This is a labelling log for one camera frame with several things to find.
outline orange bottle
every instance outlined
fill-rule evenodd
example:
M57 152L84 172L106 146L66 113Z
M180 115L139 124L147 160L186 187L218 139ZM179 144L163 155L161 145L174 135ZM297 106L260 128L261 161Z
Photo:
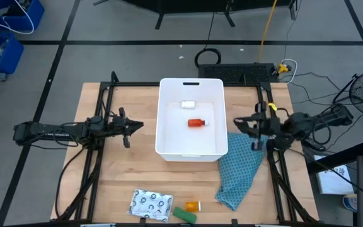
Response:
M201 211L201 202L200 201L186 202L186 211L188 212Z
M207 126L208 122L201 120L201 119L189 119L188 120L188 126L189 127L201 127L201 126Z

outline white bottle cap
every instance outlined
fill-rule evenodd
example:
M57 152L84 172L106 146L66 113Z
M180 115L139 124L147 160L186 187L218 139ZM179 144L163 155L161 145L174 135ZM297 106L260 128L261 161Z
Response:
M182 108L195 108L195 101L181 101Z

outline blue object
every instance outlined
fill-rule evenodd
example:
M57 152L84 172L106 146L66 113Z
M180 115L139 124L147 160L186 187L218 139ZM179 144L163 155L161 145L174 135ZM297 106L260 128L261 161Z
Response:
M252 151L255 139L247 134L228 132L228 153L219 158L221 188L215 199L235 211L253 184L265 156L267 137L262 136L262 151Z
M23 46L10 33L0 33L0 45L6 40L4 52L0 58L0 73L12 74L15 72L23 52Z
M11 4L16 4L14 0L0 0L0 9L6 8ZM44 14L44 7L39 0L32 0L27 11L26 11L32 19L35 30L38 28L40 24L40 20ZM29 21L29 18L26 15L23 16L6 16L5 21L9 24L9 27L17 30L17 31L31 31L32 24ZM0 25L6 26L3 17L0 16ZM8 29L0 26L0 31L6 31Z

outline gray floor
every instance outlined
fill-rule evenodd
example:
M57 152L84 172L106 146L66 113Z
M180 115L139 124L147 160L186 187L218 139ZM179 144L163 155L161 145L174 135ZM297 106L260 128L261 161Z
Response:
M46 12L39 29L19 40L60 40L75 0L42 0ZM68 40L205 40L211 13L165 15L160 30L154 26L157 14L119 0L93 7L82 0ZM363 26L363 1L351 0ZM270 9L233 13L231 28L223 15L216 15L212 40L261 40ZM268 40L286 39L292 21L287 8L277 8L268 31ZM303 0L289 40L362 41L342 0ZM73 120L84 82L107 81L115 70L121 81L159 81L161 78L191 78L198 75L193 59L202 45L67 45L57 68L41 122L58 124ZM222 63L255 62L259 46L211 45L222 52ZM13 126L31 120L57 52L57 45L26 45L16 72L0 82L0 207L18 161L21 148L12 141ZM261 62L278 64L284 46L264 47ZM363 45L288 46L286 56L298 61L298 73L309 71L329 76L343 87L354 73L363 73ZM204 54L200 62L215 62ZM306 87L310 97L338 92L324 79L312 75L298 77L296 84ZM289 85L292 102L306 99L302 88ZM318 100L331 103L329 96ZM316 114L324 106L309 102L294 105L295 111ZM360 112L349 107L355 117ZM347 130L334 128L332 141ZM340 151L363 142L363 117L344 135L332 151ZM48 221L55 187L64 161L62 151L32 148L5 224ZM320 219L331 224L352 224L352 213L342 206L341 197L320 195L313 181L313 192Z

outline black keyboard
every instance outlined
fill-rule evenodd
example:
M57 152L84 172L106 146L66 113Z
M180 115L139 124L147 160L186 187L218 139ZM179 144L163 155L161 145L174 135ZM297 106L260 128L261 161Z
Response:
M223 82L247 83L278 82L273 64L204 64L200 65L199 78L217 78Z

